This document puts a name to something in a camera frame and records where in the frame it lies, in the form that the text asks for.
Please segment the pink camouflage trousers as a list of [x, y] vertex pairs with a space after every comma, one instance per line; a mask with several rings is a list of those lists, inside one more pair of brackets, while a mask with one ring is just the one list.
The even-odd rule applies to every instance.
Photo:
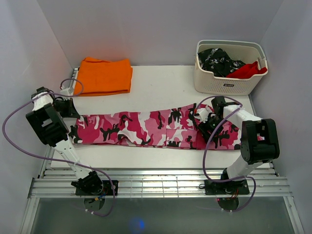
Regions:
[[209, 145], [198, 130], [196, 113], [213, 113], [209, 105], [196, 103], [151, 112], [119, 112], [84, 115], [71, 126], [74, 144], [121, 145], [191, 150], [239, 150], [241, 131], [226, 121]]

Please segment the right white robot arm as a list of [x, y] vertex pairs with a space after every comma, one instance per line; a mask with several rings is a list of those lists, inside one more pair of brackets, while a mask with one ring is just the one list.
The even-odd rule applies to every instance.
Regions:
[[218, 136], [226, 121], [241, 131], [240, 156], [224, 169], [220, 179], [208, 177], [203, 185], [206, 195], [248, 195], [249, 174], [264, 163], [279, 157], [280, 149], [273, 119], [257, 117], [242, 108], [242, 104], [224, 96], [211, 96], [213, 111], [196, 106], [193, 116], [199, 119], [198, 130], [209, 145]]

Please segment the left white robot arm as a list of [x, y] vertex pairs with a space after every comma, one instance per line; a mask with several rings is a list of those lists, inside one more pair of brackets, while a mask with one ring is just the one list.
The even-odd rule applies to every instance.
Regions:
[[70, 139], [64, 118], [80, 118], [72, 98], [56, 97], [52, 91], [40, 87], [31, 95], [33, 110], [26, 119], [44, 145], [56, 150], [70, 166], [77, 180], [72, 186], [87, 195], [99, 195], [103, 192], [103, 182], [96, 171], [83, 167]]

